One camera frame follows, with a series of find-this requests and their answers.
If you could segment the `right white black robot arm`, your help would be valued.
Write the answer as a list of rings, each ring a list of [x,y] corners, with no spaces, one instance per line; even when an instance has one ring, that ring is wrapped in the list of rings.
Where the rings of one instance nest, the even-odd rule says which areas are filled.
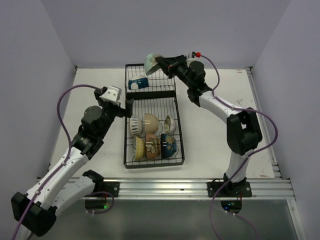
[[[241,109],[216,96],[206,84],[202,62],[187,59],[184,55],[158,55],[154,60],[169,78],[177,77],[187,86],[187,95],[192,103],[213,113],[226,124],[226,140],[231,157],[221,189],[227,196],[235,196],[246,183],[250,155],[263,139],[256,113],[252,108]]]

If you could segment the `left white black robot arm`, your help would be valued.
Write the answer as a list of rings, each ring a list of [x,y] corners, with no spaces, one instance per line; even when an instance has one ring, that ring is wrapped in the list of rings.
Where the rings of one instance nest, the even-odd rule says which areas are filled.
[[[130,118],[134,100],[126,100],[125,108],[119,103],[100,101],[84,111],[78,133],[69,142],[66,154],[27,193],[17,192],[11,198],[13,216],[38,237],[46,234],[57,217],[52,205],[55,197],[67,181],[84,166],[101,148],[103,139],[114,119]]]

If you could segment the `teal white dotted bowl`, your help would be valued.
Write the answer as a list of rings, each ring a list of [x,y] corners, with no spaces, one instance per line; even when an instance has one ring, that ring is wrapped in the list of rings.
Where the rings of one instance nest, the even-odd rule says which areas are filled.
[[[129,90],[139,90],[149,87],[149,80],[145,75],[135,75],[128,80]]]

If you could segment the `mint green floral bowl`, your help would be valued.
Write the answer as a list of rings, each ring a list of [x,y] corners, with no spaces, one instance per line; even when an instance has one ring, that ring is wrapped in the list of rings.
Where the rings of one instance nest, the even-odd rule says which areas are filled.
[[[155,53],[150,53],[146,56],[144,60],[144,71],[146,76],[152,75],[160,69],[158,61],[156,60],[158,57],[162,58],[163,56]]]

